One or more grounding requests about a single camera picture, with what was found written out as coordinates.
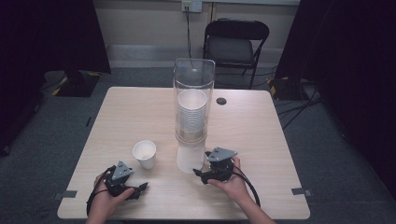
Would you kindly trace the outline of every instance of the baseboard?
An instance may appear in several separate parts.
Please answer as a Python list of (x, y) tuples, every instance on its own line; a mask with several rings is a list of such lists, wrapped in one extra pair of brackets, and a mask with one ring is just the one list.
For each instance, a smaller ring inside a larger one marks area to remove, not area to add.
[[(173, 67), (175, 59), (187, 58), (186, 48), (175, 46), (108, 45), (110, 67)], [(259, 67), (278, 64), (283, 49), (263, 49)], [(192, 58), (202, 58), (202, 49), (191, 49)]]

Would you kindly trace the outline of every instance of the chair backrest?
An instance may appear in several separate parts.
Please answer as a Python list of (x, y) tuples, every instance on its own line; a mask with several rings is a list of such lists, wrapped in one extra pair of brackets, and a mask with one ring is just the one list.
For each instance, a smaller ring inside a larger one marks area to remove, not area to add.
[(264, 40), (270, 34), (267, 25), (261, 21), (247, 21), (238, 19), (218, 19), (210, 22), (205, 28), (205, 38), (209, 35), (249, 39)]

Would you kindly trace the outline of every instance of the clear plastic cylinder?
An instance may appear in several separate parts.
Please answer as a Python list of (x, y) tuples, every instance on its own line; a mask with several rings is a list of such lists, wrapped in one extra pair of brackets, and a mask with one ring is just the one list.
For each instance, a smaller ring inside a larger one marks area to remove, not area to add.
[(174, 93), (177, 166), (185, 173), (204, 165), (205, 140), (215, 63), (205, 59), (180, 58), (175, 61)]

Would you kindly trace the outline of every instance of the gray carpet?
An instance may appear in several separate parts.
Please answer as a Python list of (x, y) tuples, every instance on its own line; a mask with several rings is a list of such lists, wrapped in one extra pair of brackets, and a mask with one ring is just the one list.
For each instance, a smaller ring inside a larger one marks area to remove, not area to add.
[[(84, 223), (59, 219), (60, 201), (52, 200), (52, 196), (67, 188), (106, 90), (112, 86), (172, 87), (172, 70), (113, 68), (112, 75), (99, 79), (90, 98), (51, 96), (56, 86), (43, 90), (39, 110), (10, 145), (10, 155), (0, 158), (0, 223)], [(258, 74), (271, 71), (261, 69)], [(46, 85), (62, 75), (47, 73)], [(257, 77), (254, 89), (267, 90), (266, 85), (260, 85), (267, 77)], [(216, 88), (245, 89), (249, 79), (218, 75)], [(308, 94), (313, 93), (314, 86), (305, 87)], [(304, 102), (274, 103), (282, 112)], [(280, 115), (282, 125), (297, 112)], [(302, 185), (314, 195), (307, 198), (311, 218), (277, 223), (395, 223), (395, 202), (370, 164), (343, 139), (335, 121), (327, 107), (319, 103), (306, 108), (285, 129)]]

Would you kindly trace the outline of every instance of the human hand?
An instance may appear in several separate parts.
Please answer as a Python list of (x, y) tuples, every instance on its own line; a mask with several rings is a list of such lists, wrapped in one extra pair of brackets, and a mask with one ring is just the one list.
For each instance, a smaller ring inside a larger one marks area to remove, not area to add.
[[(241, 162), (239, 158), (232, 157), (233, 160), (233, 171), (242, 175), (241, 169)], [(245, 199), (251, 199), (250, 195), (248, 194), (248, 189), (245, 183), (245, 180), (240, 178), (237, 175), (231, 175), (230, 179), (227, 182), (221, 182), (216, 179), (209, 179), (207, 183), (222, 189), (228, 197), (230, 197), (235, 202), (239, 203)]]
[[(96, 184), (100, 180), (100, 177), (101, 175), (96, 177), (93, 183), (93, 187), (96, 186)], [(119, 196), (113, 197), (108, 192), (105, 182), (102, 181), (101, 183), (99, 183), (99, 187), (97, 188), (95, 193), (97, 194), (93, 198), (91, 211), (86, 223), (105, 223), (105, 221), (114, 213), (119, 204), (125, 201), (129, 196), (134, 193), (134, 188), (129, 188)]]

